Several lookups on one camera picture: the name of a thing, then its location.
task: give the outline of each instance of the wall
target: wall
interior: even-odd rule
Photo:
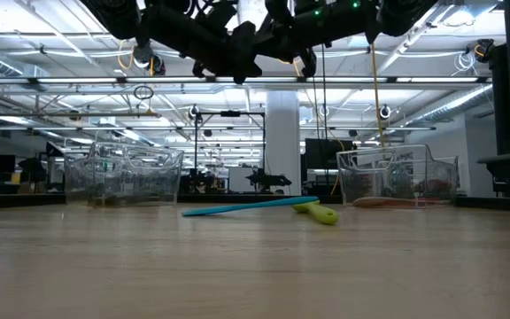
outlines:
[[[471,196],[495,197],[491,173],[484,164],[477,163],[481,158],[497,155],[494,117],[473,119],[466,114],[466,133]]]
[[[22,132],[12,132],[12,137],[0,137],[0,154],[12,154],[18,158],[34,157],[45,151],[46,140],[42,136],[27,136]]]
[[[407,136],[408,144],[426,144],[432,157],[458,157],[460,189],[471,196],[471,179],[469,174],[468,140],[466,137],[465,116],[457,115],[451,122],[436,123],[436,130],[419,131]]]
[[[463,113],[452,118],[451,122],[436,123],[437,128],[430,132],[413,132],[406,141],[409,144],[426,144],[433,158],[458,157],[460,189],[472,197],[495,197],[492,176],[480,158],[497,155],[495,144],[495,121],[492,116],[474,119],[473,114]]]

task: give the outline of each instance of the ceiling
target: ceiling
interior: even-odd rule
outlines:
[[[132,64],[124,68],[118,61],[118,55],[122,64],[129,65],[129,49],[134,44],[132,41],[121,43],[111,37],[96,20],[85,10],[83,5],[76,0],[57,1],[30,1],[35,11],[61,34],[63,34],[76,48],[84,54],[90,55],[95,64],[80,56],[73,50],[72,45],[65,43],[53,33],[48,24],[35,18],[33,14],[21,8],[14,0],[0,0],[0,56],[13,63],[25,63],[39,66],[56,77],[87,77],[87,76],[148,76],[149,71]],[[239,22],[251,20],[256,24],[262,21],[265,10],[263,0],[240,0],[239,13],[236,19],[232,19],[228,27],[234,27]],[[491,11],[477,17],[473,23],[458,27],[449,27],[444,23],[436,23],[433,28],[423,32],[407,48],[401,50],[401,54],[394,58],[391,63],[380,72],[380,76],[475,76],[490,75],[488,67],[480,63],[471,63],[469,60],[459,61],[461,52],[466,47],[472,48],[475,42],[481,38],[492,38],[496,43],[504,43],[505,24],[503,14],[499,11]],[[390,37],[380,35],[375,41],[377,65],[381,66],[395,49],[402,47],[406,36]],[[177,58],[176,53],[170,48],[153,43],[153,49],[161,53],[166,63],[167,76],[191,76],[193,61],[191,59]],[[367,42],[364,35],[354,35],[335,41],[331,48],[315,47],[318,57],[317,81],[319,76],[370,76],[372,73],[371,54],[367,53]],[[257,57],[257,64],[263,70],[264,76],[296,76],[297,70],[293,65],[282,63],[276,59]],[[47,105],[45,112],[69,112],[79,109],[82,112],[128,113],[139,112],[150,108],[153,112],[162,114],[169,120],[168,125],[185,126],[187,112],[192,105],[196,105],[205,112],[227,109],[243,110],[252,112],[264,112],[266,103],[265,86],[219,86],[212,84],[186,85],[186,89],[178,84],[155,85],[155,89],[163,89],[167,93],[156,95],[148,101],[141,102],[136,99],[132,90],[122,93],[127,94],[88,94],[88,95],[60,95],[60,92],[72,90],[66,85],[51,85],[47,93],[24,90],[20,86],[0,86],[0,96],[3,95],[11,101],[21,104],[14,109],[6,106],[12,112],[27,112],[35,109],[35,100],[39,99],[39,105]],[[110,89],[111,85],[83,85],[83,89]],[[319,105],[323,104],[324,91],[320,88],[315,92],[312,88],[294,89],[297,92],[300,105],[303,109],[312,107],[314,95]],[[383,88],[379,90],[380,103],[388,105],[393,110],[390,121],[396,122],[414,113],[439,98],[454,92],[451,88],[407,87],[398,86],[395,89]],[[375,121],[375,92],[370,87],[359,89],[326,87],[328,111],[328,123],[337,126],[368,126]],[[312,115],[308,116],[309,126],[312,123]],[[67,126],[91,125],[87,120],[71,122],[67,118],[52,119],[53,122]],[[159,125],[157,118],[143,118],[136,116],[116,116],[115,124],[121,126],[138,127]],[[252,125],[252,120],[247,117],[220,118],[214,117],[210,125],[220,126],[246,126]],[[185,145],[185,137],[175,132],[137,132],[153,143],[167,144],[179,143]],[[340,132],[340,137],[348,137],[347,132]],[[315,131],[303,131],[301,138],[316,135]],[[225,140],[254,139],[260,140],[260,130],[244,131],[233,134],[231,132],[214,132],[208,139]]]

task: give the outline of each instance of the clear plastic bin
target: clear plastic bin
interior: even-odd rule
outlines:
[[[66,201],[91,206],[174,205],[183,153],[93,143],[87,158],[65,158]]]
[[[337,154],[344,205],[423,208],[451,204],[457,166],[457,158],[432,159],[428,146],[421,144]]]

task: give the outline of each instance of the pillar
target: pillar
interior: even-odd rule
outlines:
[[[297,92],[267,92],[265,115],[265,172],[270,175],[285,175],[292,182],[290,187],[271,187],[271,191],[282,190],[285,195],[300,195],[300,119]]]

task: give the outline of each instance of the table surface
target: table surface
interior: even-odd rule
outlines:
[[[510,318],[510,212],[192,206],[1,209],[0,318]]]

